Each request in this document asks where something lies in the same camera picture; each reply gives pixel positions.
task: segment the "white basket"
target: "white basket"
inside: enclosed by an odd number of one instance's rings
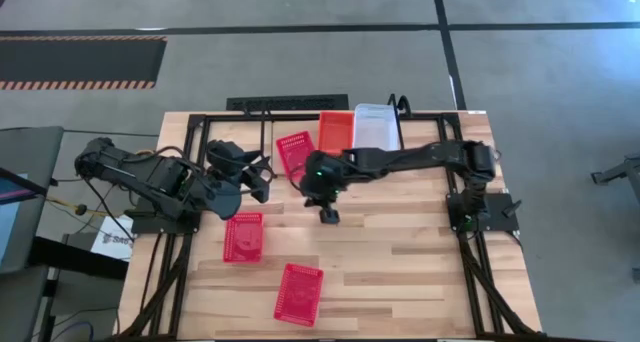
[[[361,103],[353,121],[353,148],[377,147],[395,151],[399,147],[393,106]]]

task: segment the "red basket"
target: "red basket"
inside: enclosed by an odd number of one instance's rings
[[[224,262],[260,262],[262,236],[262,213],[238,213],[231,217],[224,236]]]
[[[273,318],[313,327],[318,313],[324,272],[287,263]]]
[[[320,112],[318,149],[339,155],[353,146],[353,112]]]
[[[304,163],[315,150],[308,131],[276,140],[287,178],[299,181],[304,176]]]

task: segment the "gray floor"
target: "gray floor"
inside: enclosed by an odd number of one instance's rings
[[[450,23],[640,20],[640,0],[444,1]],[[433,6],[433,0],[7,0],[0,29],[435,23]],[[597,187],[589,173],[638,151],[640,30],[453,32],[452,38],[468,108],[488,110],[507,183],[524,200],[522,240],[545,331],[636,341],[640,285],[632,283],[631,267],[640,264],[640,209],[626,182]],[[406,94],[416,109],[452,108],[438,32],[171,36],[156,89],[1,91],[0,128],[157,133],[165,111],[221,110],[227,97],[348,93],[355,106],[383,103],[391,92]],[[65,136],[58,177],[72,175],[73,157],[92,137]],[[114,140],[132,150],[155,144]],[[97,204],[81,185],[55,195]],[[110,198],[113,209],[125,208],[122,192]],[[47,237],[79,226],[52,209],[45,217],[39,233]]]

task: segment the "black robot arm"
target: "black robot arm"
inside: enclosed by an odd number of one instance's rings
[[[160,156],[166,150],[181,156]],[[134,210],[126,211],[134,220],[134,233],[192,233],[204,210],[222,219],[233,217],[243,184],[259,202],[269,198],[269,185],[258,173],[269,169],[268,158],[251,164],[258,157],[259,151],[244,152],[232,142],[214,140],[207,145],[212,167],[204,171],[176,147],[136,155],[116,148],[109,138],[97,138],[76,158],[75,168],[83,179],[108,181],[142,197]]]
[[[486,184],[495,177],[493,150],[482,142],[445,141],[400,150],[355,148],[338,157],[314,151],[305,163],[300,192],[307,197],[305,206],[320,206],[322,223],[338,223],[339,214],[331,208],[338,193],[351,183],[367,183],[391,172],[446,167],[459,175],[467,188],[462,192],[464,214],[475,218],[488,215]]]

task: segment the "wooden tabletop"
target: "wooden tabletop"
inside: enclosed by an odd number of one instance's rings
[[[189,114],[165,114],[158,148],[182,147]],[[459,112],[464,139],[493,145],[484,113]],[[268,122],[265,154],[278,138],[308,130],[317,141],[317,121]],[[196,140],[200,139],[196,130]],[[402,122],[407,148],[439,140],[436,123]],[[260,147],[259,122],[214,122],[209,139],[233,141],[245,150]],[[197,147],[192,153],[195,159]],[[282,176],[278,154],[273,168]],[[502,171],[488,186],[504,189]],[[264,213],[263,261],[229,265],[222,261],[225,223],[204,213],[189,262],[179,339],[249,338],[434,338],[474,336],[462,262],[449,229],[443,168],[395,173],[369,184],[353,184],[341,193],[338,226],[323,225],[318,211],[286,178],[271,184],[261,205],[245,196],[241,211]],[[514,311],[534,329],[540,322],[520,247],[504,232],[485,233],[495,284]],[[156,236],[136,239],[122,299],[120,320],[128,326],[140,299]],[[155,289],[164,238],[151,276]],[[181,241],[176,242],[176,250]],[[273,319],[284,265],[288,262],[325,272],[318,319],[313,328]],[[478,284],[484,325],[490,314]],[[165,300],[160,331],[167,331],[173,289]]]

